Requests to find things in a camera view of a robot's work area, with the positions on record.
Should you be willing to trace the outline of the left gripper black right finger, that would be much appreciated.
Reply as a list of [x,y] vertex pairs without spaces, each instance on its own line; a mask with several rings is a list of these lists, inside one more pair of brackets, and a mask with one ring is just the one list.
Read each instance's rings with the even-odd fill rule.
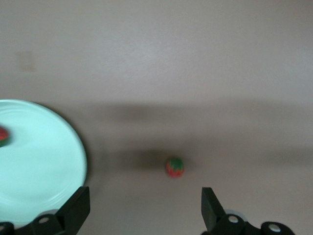
[[264,222],[256,228],[241,216],[226,213],[212,188],[201,190],[201,214],[206,226],[201,235],[293,235],[288,226],[278,222]]

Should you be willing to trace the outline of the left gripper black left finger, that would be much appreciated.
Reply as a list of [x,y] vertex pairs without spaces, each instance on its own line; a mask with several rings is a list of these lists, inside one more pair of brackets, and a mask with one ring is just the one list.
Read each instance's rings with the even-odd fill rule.
[[17,229],[1,222],[0,235],[77,235],[89,213],[89,187],[79,187],[55,214],[43,214]]

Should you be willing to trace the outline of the red toy strawberry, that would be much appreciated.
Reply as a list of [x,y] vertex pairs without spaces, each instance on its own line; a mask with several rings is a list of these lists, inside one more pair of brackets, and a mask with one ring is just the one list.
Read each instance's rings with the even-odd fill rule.
[[8,145],[9,141],[10,133],[4,127],[0,126],[0,147]]
[[184,174],[184,162],[181,158],[170,157],[165,165],[166,173],[173,178],[181,177]]

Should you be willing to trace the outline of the pale green round plate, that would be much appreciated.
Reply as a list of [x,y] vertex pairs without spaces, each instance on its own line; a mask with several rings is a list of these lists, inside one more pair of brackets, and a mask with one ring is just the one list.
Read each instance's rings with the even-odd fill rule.
[[0,222],[22,226],[59,209],[84,184],[87,159],[75,130],[36,103],[0,100]]

